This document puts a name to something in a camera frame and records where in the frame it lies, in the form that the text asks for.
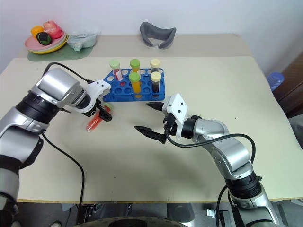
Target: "cable connector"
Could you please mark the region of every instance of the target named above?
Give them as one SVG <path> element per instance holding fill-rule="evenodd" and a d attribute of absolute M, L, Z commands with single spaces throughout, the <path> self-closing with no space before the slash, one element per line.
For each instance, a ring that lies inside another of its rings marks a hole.
<path fill-rule="evenodd" d="M 171 130 L 171 128 L 172 128 L 172 126 L 174 125 L 174 123 L 175 123 L 175 120 L 176 120 L 176 118 L 175 118 L 175 116 L 172 114 L 172 113 L 170 113 L 170 114 L 168 114 L 167 115 L 167 117 L 165 118 L 165 122 L 164 122 L 164 130 L 166 131 L 166 130 Z"/>
<path fill-rule="evenodd" d="M 93 83 L 94 81 L 93 80 L 91 80 L 91 79 L 87 79 L 87 81 L 86 81 L 88 84 L 91 84 L 91 83 Z"/>

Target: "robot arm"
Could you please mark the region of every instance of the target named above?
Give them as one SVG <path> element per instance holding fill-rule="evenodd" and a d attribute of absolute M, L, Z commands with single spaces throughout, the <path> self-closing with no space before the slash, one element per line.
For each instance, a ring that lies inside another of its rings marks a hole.
<path fill-rule="evenodd" d="M 110 90 L 105 81 L 90 81 L 84 89 L 78 80 L 60 68 L 46 72 L 23 100 L 0 120 L 0 220 L 10 223 L 18 213 L 19 169 L 32 164 L 43 140 L 39 137 L 49 122 L 66 105 L 86 116 L 110 121 L 112 116 L 101 105 Z"/>
<path fill-rule="evenodd" d="M 151 129 L 135 126 L 143 135 L 165 143 L 169 139 L 179 147 L 192 147 L 174 142 L 170 135 L 177 139 L 192 139 L 213 157 L 221 175 L 224 177 L 234 202 L 233 213 L 237 226 L 277 226 L 275 211 L 252 168 L 249 152 L 233 137 L 208 142 L 221 136 L 229 135 L 226 125 L 214 120 L 205 120 L 193 115 L 187 117 L 187 105 L 180 94 L 175 94 L 165 103 L 150 102 L 148 106 L 161 110 L 165 114 L 163 123 L 165 134 L 153 132 Z"/>

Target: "red liquid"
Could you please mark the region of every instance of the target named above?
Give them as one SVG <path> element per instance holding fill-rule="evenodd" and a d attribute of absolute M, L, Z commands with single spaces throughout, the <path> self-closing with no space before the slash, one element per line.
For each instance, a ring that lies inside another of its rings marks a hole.
<path fill-rule="evenodd" d="M 113 72 L 114 72 L 116 80 L 118 80 L 118 81 L 123 80 L 123 74 L 122 74 L 122 72 L 121 72 L 120 69 L 114 69 Z M 121 82 L 120 86 L 124 87 L 125 86 L 125 82 Z"/>
<path fill-rule="evenodd" d="M 107 112 L 110 112 L 110 109 L 107 106 L 105 106 L 105 109 Z M 97 112 L 95 114 L 96 114 L 96 116 L 86 126 L 86 131 L 95 129 L 100 124 L 100 122 L 103 120 L 102 118 L 99 118 L 99 112 Z"/>

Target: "blue test tube rack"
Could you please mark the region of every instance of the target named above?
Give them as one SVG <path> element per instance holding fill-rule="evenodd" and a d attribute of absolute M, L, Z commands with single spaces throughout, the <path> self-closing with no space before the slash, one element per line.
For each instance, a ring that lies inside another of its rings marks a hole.
<path fill-rule="evenodd" d="M 141 93 L 134 93 L 132 84 L 128 78 L 132 69 L 121 69 L 123 80 L 118 81 L 113 71 L 111 71 L 103 80 L 110 84 L 110 93 L 103 96 L 104 102 L 134 102 L 134 101 L 160 101 L 165 99 L 165 81 L 164 71 L 160 69 L 161 81 L 159 93 L 152 91 L 151 69 L 140 69 L 141 75 Z"/>

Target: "white wall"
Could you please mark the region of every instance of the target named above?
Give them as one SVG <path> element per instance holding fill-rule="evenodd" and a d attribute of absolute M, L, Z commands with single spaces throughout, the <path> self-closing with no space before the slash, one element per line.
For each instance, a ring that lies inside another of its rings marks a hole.
<path fill-rule="evenodd" d="M 0 72 L 17 55 L 30 29 L 47 20 L 70 34 L 137 34 L 143 21 L 175 26 L 178 34 L 237 33 L 266 74 L 303 38 L 303 0 L 0 1 Z"/>

